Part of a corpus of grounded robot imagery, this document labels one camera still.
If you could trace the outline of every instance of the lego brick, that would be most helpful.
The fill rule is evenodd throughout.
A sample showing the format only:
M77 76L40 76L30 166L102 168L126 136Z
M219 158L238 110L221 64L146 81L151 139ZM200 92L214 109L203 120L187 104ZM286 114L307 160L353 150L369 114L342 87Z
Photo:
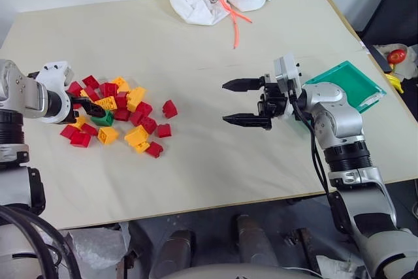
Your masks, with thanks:
M78 130L76 127L73 127L72 125L66 125L65 128L61 131L60 135L71 140L71 137L78 132L80 132L80 130Z
M99 134L98 130L95 127L92 127L90 124L83 124L81 126L81 130L86 132L87 134L90 134L92 137L96 137L97 134Z
M132 113L131 117L129 118L129 121L132 122L132 124L137 127L141 124L141 120L144 117L143 113L139 111L135 111Z
M91 86L87 86L84 89L85 93L88 95L88 97L91 99L91 101L98 101L100 97L97 95L97 93L94 91L94 89Z
M121 108L121 109L118 108L117 111L114 113L113 118L119 121L128 121L130 115L131 115L131 112L127 110L126 108Z
M167 119L177 116L177 108L171 99L166 101L163 105L163 113Z
M150 144L147 142L143 142L139 144L138 146L135 146L134 149L137 151L137 153L141 154L145 152L148 147L150 147Z
M101 127L97 138L103 144L112 144L118 136L119 132L117 132L113 127Z
M157 122L150 117L143 117L140 124L144 127L148 134L152 134L157 128Z
M120 91L119 93L116 94L115 102L118 108L126 108L128 104L128 100L126 99L127 95L128 95L127 91Z
M96 105L99 105L105 110L115 110L118 109L118 106L115 102L115 97L109 96L106 98L99 99L98 101L94 102Z
M98 118L98 117L91 117L90 120L95 124L98 125L99 127L111 127L113 124L113 114L109 111L106 110L106 115L102 118Z
M148 133L145 128L140 125L139 127L130 130L126 134L125 140L130 146L135 147L148 140Z
M137 109L135 109L135 111L142 112L144 114L144 117L147 117L150 115L152 111L152 106L150 104L147 104L141 101L139 105L137 106Z
M84 78L82 81L86 86L90 86L94 90L99 87L98 81L92 75L89 75L87 78Z
M79 116L78 118L76 118L76 120L77 120L76 123L72 123L70 125L81 130L81 127L83 126L83 124L85 124L85 122L87 121L87 118L86 116Z
M81 87L81 85L74 81L70 84L70 86L68 87L67 92L72 93L75 96L80 96L80 92L83 88Z
M99 86L100 92L104 97L116 96L118 88L115 83L103 83Z
M72 138L70 144L75 147L88 147L90 143L91 136L87 133L75 133Z
M157 136L161 137L170 137L171 136L171 127L168 123L160 124L157 126Z
M154 158L158 158L159 154L161 154L163 150L164 149L160 144L157 144L156 142L151 142L150 147L148 147L145 152L147 152L151 156L154 156Z

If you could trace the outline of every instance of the red toy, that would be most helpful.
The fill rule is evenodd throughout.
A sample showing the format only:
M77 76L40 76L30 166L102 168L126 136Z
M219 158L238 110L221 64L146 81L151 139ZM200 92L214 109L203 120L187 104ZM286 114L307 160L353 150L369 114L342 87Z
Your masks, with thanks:
M74 81L73 83L70 84L70 86L68 87L67 92L72 93L76 96L80 96L80 92L83 88L81 87L81 85Z
M143 117L143 113L139 112L139 111L135 111L132 113L131 117L129 118L129 121L132 122L132 124L137 127L138 125L141 124L141 120Z
M96 137L99 134L98 130L95 127L92 127L90 124L86 123L83 123L83 125L81 126L81 130L83 130L87 134L90 134L93 137Z
M148 147L145 152L149 153L151 156L154 156L154 158L158 158L159 154L161 154L163 150L164 149L160 144L151 142L150 147Z
M144 127L145 131L147 131L149 135L151 135L157 128L157 122L155 122L155 120L150 117L143 117L140 124Z
M126 108L128 104L128 100L126 99L127 95L128 95L127 91L120 91L119 93L116 94L115 102L116 102L116 105L118 106L118 109Z
M84 78L82 81L86 86L90 86L94 90L99 87L98 81L92 75L89 75L87 78Z
M144 116L147 117L152 111L152 106L141 101L137 106L137 109L135 109L135 111L142 112Z
M171 127L167 124L160 124L157 126L157 136L161 137L170 137L171 136Z
M75 147L88 147L90 143L91 136L87 133L75 133L72 138L70 144Z
M64 130L61 131L60 135L63 137L66 137L67 139L71 140L72 136L76 133L79 133L80 131L73 127L72 125L67 125Z
M387 55L387 62L397 65L405 60L406 53L402 49L393 50L389 55Z
M129 110L127 110L126 108L121 108L115 111L113 118L119 121L128 121L130 115L131 112Z
M118 85L114 83L103 83L99 86L99 89L104 97L116 96L118 88Z
M177 108L171 99L165 102L163 106L163 113L167 119L177 116Z
M84 91L87 93L87 95L90 97L92 101L98 101L100 99L100 97L97 95L97 93L91 86L86 87Z

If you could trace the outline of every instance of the table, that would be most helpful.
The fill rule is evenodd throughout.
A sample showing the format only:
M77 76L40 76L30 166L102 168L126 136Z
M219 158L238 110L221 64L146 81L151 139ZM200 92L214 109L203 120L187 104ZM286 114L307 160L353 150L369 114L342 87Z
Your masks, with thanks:
M122 139L73 148L61 125L25 120L30 166L46 192L42 217L57 228L322 193L301 123L275 120L271 131L229 125L221 117L256 112L259 91L233 93L222 83L273 73L293 52L305 81L350 60L387 95L362 116L375 165L386 182L417 177L418 128L397 93L330 0L272 0L239 22L233 50L229 18L187 25L168 0L132 0L19 14L0 51L24 73L67 60L77 80L124 76L148 88L151 114L172 99L180 114L159 159ZM126 131L127 123L116 129Z

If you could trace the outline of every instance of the cable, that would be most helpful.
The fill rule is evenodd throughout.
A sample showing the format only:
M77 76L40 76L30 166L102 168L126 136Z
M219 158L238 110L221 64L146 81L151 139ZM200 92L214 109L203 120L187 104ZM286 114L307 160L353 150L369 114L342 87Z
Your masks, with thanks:
M289 269L289 270L291 270L291 271L308 271L308 272L310 272L311 274L314 274L314 275L316 275L316 276L318 276L318 277L320 277L320 278L322 278L322 279L324 279L324 277L322 277L320 274L318 274L317 272L315 272L315 271L311 271L310 269L306 269L306 268L300 268L300 267L283 267L284 269Z
M52 238L52 240L56 242L59 251L62 253L62 257L64 258L67 264L66 268L68 268L70 277L74 279L82 279L80 269L78 268L77 260L62 234L59 233L57 229L52 227L52 225L50 225L48 222L32 214L31 212L22 210L21 208L13 209L17 211L19 214L25 216L26 219L29 220L31 223L41 228L47 235L49 235Z
M0 217L15 225L23 233L38 257L43 277L45 279L58 279L50 252L35 228L32 227L29 222L24 220L21 215L12 209L1 205Z

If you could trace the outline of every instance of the teal tray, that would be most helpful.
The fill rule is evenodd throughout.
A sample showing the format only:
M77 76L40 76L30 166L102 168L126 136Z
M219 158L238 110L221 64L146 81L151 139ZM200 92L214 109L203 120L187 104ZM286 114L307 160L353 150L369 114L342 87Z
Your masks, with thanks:
M336 67L311 78L305 84L330 82L340 86L347 94L348 103L360 113L376 104L386 92L365 76L351 62L345 61Z

